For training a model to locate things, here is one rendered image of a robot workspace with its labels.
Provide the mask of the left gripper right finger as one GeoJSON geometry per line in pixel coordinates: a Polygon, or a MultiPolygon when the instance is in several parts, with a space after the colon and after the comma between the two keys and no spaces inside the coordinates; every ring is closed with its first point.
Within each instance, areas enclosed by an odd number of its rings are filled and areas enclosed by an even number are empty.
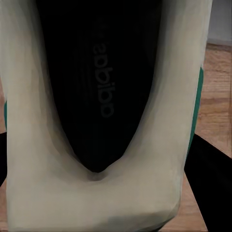
{"type": "Polygon", "coordinates": [[[232,159],[194,134],[184,171],[208,232],[232,232],[232,159]]]}

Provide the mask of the gym shoe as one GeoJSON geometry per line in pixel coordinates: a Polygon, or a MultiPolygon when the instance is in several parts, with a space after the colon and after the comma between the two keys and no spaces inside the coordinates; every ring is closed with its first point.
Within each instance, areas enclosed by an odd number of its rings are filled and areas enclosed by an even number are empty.
{"type": "Polygon", "coordinates": [[[0,0],[8,232],[157,232],[177,216],[212,0],[0,0]]]}

